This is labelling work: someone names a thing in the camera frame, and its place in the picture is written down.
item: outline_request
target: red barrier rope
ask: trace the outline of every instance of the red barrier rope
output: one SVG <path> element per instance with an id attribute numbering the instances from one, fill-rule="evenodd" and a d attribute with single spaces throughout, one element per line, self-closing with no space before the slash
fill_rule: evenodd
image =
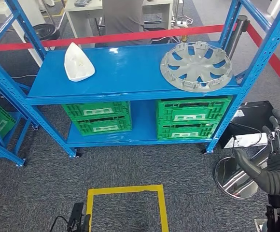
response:
<path id="1" fill-rule="evenodd" d="M 152 39 L 166 36 L 180 36 L 180 35 L 196 35 L 221 32 L 224 25 L 213 25 L 204 27 L 183 28 L 183 29 L 171 29 L 171 30 L 156 30 L 156 31 L 145 31 L 145 32 L 134 32 L 115 35 L 102 35 L 102 36 L 91 36 L 82 38 L 72 39 L 60 39 L 44 41 L 42 44 L 44 47 L 57 47 L 57 46 L 69 46 L 71 42 L 76 44 L 94 44 L 94 43 L 108 43 L 118 42 L 126 40 L 140 40 L 140 39 Z M 0 51 L 15 51 L 25 50 L 33 48 L 31 43 L 2 43 L 0 44 Z"/>
<path id="2" fill-rule="evenodd" d="M 257 46 L 260 46 L 263 39 L 258 32 L 257 32 L 251 24 L 247 27 L 247 33 L 256 43 Z M 273 54 L 269 63 L 280 77 L 280 59 L 278 59 L 275 54 Z"/>

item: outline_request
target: round metal base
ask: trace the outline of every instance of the round metal base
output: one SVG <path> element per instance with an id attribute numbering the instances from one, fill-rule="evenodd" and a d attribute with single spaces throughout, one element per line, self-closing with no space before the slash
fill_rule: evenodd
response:
<path id="1" fill-rule="evenodd" d="M 250 198 L 258 190 L 258 185 L 241 170 L 235 157 L 220 160 L 215 167 L 215 181 L 223 192 L 235 199 Z"/>

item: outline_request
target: yellow tape square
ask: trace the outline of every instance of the yellow tape square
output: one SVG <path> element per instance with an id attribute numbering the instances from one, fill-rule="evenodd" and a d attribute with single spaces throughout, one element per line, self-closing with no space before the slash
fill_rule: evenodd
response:
<path id="1" fill-rule="evenodd" d="M 89 231 L 91 231 L 93 214 L 93 199 L 94 195 L 131 193 L 143 191 L 156 191 L 158 197 L 159 212 L 161 214 L 161 232 L 169 232 L 167 219 L 166 203 L 165 202 L 164 188 L 162 185 L 143 185 L 143 186 L 128 186 L 128 187 L 114 187 L 114 188 L 92 188 L 88 193 L 88 203 L 86 214 L 90 214 Z"/>

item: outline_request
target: gray shirt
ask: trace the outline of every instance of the gray shirt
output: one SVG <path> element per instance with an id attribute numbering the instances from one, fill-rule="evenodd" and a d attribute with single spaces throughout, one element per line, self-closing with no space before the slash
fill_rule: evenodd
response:
<path id="1" fill-rule="evenodd" d="M 106 34 L 144 31 L 143 0 L 103 0 Z M 150 39 L 108 43 L 109 46 L 149 44 Z"/>

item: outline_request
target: blue shelf board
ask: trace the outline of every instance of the blue shelf board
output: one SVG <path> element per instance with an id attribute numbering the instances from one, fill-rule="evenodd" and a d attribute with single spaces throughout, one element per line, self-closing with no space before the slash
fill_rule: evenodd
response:
<path id="1" fill-rule="evenodd" d="M 128 132 L 82 136 L 72 123 L 67 138 L 69 147 L 208 143 L 211 139 L 165 140 L 156 136 L 155 100 L 131 101 L 133 129 Z"/>
<path id="2" fill-rule="evenodd" d="M 19 124 L 20 120 L 22 118 L 22 115 L 19 112 L 8 112 L 11 117 L 14 118 L 15 119 L 15 124 L 14 126 L 10 130 L 8 133 L 7 133 L 2 140 L 4 141 L 4 143 L 8 146 L 9 144 L 9 142 L 11 141 L 11 137 L 14 135 L 14 133 L 15 132 L 15 129 L 17 127 L 17 125 Z"/>
<path id="3" fill-rule="evenodd" d="M 26 101 L 45 105 L 220 96 L 238 94 L 241 89 L 233 78 L 224 88 L 203 93 L 186 92 L 169 84 L 161 75 L 160 63 L 175 45 L 84 49 L 96 72 L 80 82 L 67 78 L 65 51 L 51 51 L 47 53 Z"/>

